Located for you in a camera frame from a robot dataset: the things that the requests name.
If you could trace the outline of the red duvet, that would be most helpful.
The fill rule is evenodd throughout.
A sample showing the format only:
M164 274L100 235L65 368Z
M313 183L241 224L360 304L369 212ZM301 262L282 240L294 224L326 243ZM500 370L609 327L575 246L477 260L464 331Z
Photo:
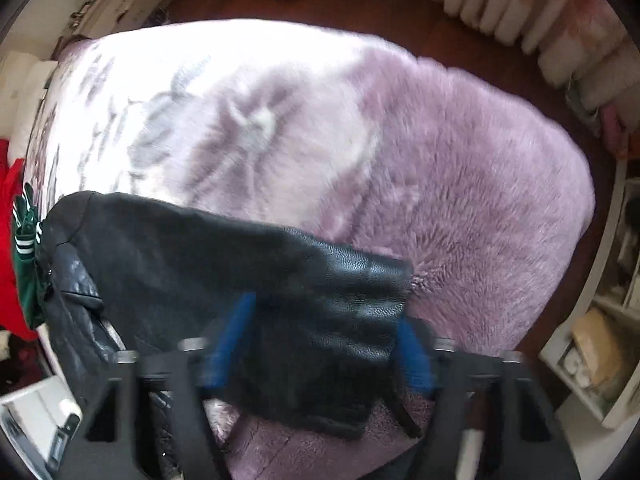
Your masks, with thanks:
M0 323L4 330L29 342L37 333L25 323L12 263L12 208L14 197L22 190L24 160L10 164L9 141L2 139L0 145Z

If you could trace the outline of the pink floral curtain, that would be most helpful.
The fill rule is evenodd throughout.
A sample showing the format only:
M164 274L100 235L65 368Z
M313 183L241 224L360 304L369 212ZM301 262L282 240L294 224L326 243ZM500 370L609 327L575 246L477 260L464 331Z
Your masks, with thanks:
M435 0L500 44L536 55L544 80L597 108L639 90L639 49L608 0Z

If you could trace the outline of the green striped folded garment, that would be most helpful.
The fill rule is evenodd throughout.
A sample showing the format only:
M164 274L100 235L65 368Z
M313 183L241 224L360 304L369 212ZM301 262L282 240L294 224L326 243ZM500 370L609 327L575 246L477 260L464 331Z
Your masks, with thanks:
M17 284L17 297L25 323L36 330L46 320L42 305L50 292L48 274L37 260L41 240L40 213L34 201L34 189L25 182L12 206L12 264Z

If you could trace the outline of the floral purple bed blanket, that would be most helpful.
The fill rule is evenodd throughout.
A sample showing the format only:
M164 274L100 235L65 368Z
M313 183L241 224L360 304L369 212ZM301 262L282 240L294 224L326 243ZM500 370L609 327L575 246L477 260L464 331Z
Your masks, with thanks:
M405 318L473 358L488 407L477 477L575 479L552 407L515 347L594 211L588 162L526 101L380 38L218 20L70 46L26 152L41 227L80 192L294 229L410 266ZM302 439L262 443L205 411L239 478L345 479Z

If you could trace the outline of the white nightstand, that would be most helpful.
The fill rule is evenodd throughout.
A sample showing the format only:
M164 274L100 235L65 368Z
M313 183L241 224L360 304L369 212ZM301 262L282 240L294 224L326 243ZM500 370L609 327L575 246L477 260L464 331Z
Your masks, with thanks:
M163 0L96 0L80 19L75 35L96 39L140 28Z

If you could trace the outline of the black leather jacket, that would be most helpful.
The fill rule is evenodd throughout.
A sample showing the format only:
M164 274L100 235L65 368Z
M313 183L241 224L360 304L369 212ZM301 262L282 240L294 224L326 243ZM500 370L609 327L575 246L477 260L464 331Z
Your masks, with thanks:
M61 478L157 479L161 452L177 463L170 393L138 371L185 339L214 338L244 292L256 295L252 322L204 406L247 414L262 443L302 439L345 479L413 447L394 417L407 263L125 194L66 196L41 229L44 316L84 410Z

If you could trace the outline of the white shelf unit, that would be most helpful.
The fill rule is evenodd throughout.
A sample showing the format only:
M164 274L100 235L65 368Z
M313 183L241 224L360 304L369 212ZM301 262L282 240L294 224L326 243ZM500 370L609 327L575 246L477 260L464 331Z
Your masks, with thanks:
M602 240L567 320L539 356L606 429L639 413L639 179L616 166Z

